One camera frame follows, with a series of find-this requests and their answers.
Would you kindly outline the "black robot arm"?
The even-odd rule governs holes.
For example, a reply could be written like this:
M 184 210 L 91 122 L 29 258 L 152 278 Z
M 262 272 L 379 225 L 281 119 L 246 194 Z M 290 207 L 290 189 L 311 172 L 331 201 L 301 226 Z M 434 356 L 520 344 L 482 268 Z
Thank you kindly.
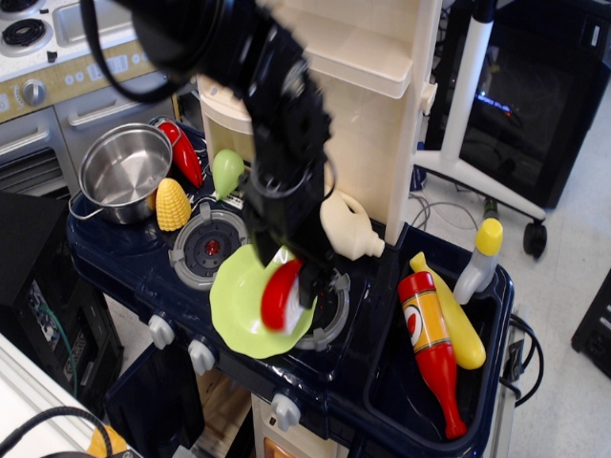
M 240 176 L 244 220 L 262 263 L 280 247 L 300 261 L 299 299 L 311 305 L 330 285 L 335 254 L 320 220 L 330 118 L 302 46 L 254 1 L 129 1 L 137 39 L 168 79 L 140 103 L 177 92 L 196 74 L 230 89 L 250 116 L 251 168 Z

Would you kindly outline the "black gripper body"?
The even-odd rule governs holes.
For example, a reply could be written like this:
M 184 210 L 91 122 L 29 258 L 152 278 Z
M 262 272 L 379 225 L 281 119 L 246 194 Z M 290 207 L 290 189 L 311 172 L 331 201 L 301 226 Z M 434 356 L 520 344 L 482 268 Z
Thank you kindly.
M 255 232 L 268 232 L 301 262 L 312 262 L 330 274 L 336 255 L 320 219 L 324 200 L 321 177 L 309 177 L 292 193 L 272 198 L 251 170 L 240 176 L 240 188 L 251 243 Z

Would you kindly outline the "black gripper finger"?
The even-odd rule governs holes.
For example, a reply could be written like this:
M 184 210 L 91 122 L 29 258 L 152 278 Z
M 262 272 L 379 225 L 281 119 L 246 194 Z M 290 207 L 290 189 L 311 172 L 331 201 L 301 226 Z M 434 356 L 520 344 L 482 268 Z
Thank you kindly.
M 268 232 L 255 232 L 252 236 L 252 244 L 263 266 L 271 263 L 282 247 Z
M 300 268 L 298 280 L 300 305 L 311 307 L 314 300 L 327 290 L 329 271 L 312 262 L 307 262 Z

